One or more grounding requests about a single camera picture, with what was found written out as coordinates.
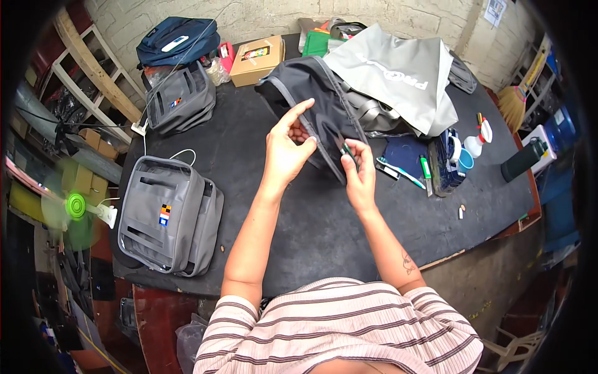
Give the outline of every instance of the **person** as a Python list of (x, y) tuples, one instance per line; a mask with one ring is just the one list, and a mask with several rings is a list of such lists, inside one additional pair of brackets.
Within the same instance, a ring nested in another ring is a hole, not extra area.
[(469, 322), (426, 286), (380, 215), (370, 148), (347, 139), (341, 163), (382, 282), (328, 278), (275, 297), (258, 314), (270, 244), (289, 182), (316, 150), (291, 108), (266, 136), (260, 187), (228, 256), (221, 298), (194, 373), (471, 373), (483, 349)]

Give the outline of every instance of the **forearm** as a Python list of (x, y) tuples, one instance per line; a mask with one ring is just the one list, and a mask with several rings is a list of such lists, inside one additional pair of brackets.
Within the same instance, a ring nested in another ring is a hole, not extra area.
[(259, 307), (281, 197), (281, 191), (260, 186), (228, 255), (221, 296), (242, 296)]
[(384, 282), (401, 294), (426, 285), (415, 262), (396, 239), (380, 212), (375, 209), (359, 214), (370, 242), (378, 273)]

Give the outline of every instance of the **concrete block wall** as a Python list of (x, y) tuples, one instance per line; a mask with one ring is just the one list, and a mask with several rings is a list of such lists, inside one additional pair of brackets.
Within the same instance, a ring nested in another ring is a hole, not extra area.
[[(232, 43), (270, 35), (299, 32), (297, 19), (328, 19), (340, 16), (366, 25), (379, 22), (398, 37), (442, 37), (451, 48), (467, 42), (463, 34), (474, 1), (480, 0), (232, 0), (217, 18), (222, 40)], [(124, 68), (141, 79), (135, 47), (144, 35), (168, 16), (214, 18), (230, 0), (85, 0), (87, 11)], [(519, 5), (508, 1), (507, 13), (498, 28), (478, 15), (470, 41), (464, 49), (467, 63), (483, 84), (495, 89), (508, 79), (520, 54), (522, 38), (533, 38), (522, 23), (529, 18)], [(477, 52), (476, 42), (483, 47)]]
[(485, 86), (497, 92), (511, 83), (508, 80), (527, 43), (543, 34), (521, 1), (507, 1), (498, 27), (484, 18), (486, 4), (487, 0), (460, 57)]

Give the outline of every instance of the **paper notice on wall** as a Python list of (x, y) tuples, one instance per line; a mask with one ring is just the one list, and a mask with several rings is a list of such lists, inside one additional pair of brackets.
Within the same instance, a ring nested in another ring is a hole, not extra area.
[(486, 8), (484, 18), (492, 24), (492, 27), (496, 28), (501, 22), (502, 14), (506, 8), (507, 3), (504, 0), (488, 0), (488, 7)]

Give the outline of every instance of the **black work table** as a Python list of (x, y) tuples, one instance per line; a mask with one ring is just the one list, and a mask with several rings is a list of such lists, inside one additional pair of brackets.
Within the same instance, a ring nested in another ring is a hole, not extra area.
[[(286, 58), (299, 57), (298, 34), (283, 38)], [(482, 112), (492, 126), (493, 141), (484, 145), (465, 182), (449, 197), (428, 198), (424, 190), (405, 178), (393, 181), (379, 172), (376, 176), (376, 203), (380, 212), (418, 266), (473, 248), (533, 206), (526, 174), (511, 183), (501, 176), (500, 164), (517, 147), (482, 85), (478, 84), (472, 95), (452, 85), (446, 91), (459, 116), (454, 127), (462, 141), (479, 133), (476, 113)], [(265, 139), (276, 119), (253, 86), (235, 88), (230, 82), (217, 87), (216, 93), (215, 111), (207, 123), (167, 138), (155, 133), (146, 137), (148, 154), (152, 156), (169, 158), (186, 148), (195, 150), (197, 160), (193, 167), (224, 192), (218, 241), (208, 272), (194, 278), (180, 278), (145, 266), (128, 268), (136, 261), (118, 249), (117, 221), (110, 232), (116, 276), (150, 287), (219, 296), (224, 265), (260, 184)], [(385, 149), (386, 140), (371, 139), (370, 145), (374, 157), (378, 157)], [(124, 163), (119, 196), (123, 196), (133, 165), (143, 154), (143, 139), (137, 137)], [(178, 158), (190, 162), (192, 157), (188, 153)], [(457, 211), (461, 204), (466, 206), (462, 220)], [(306, 163), (282, 198), (264, 278), (264, 296), (276, 296), (331, 276), (365, 282), (379, 279), (363, 227), (349, 204), (345, 187)]]

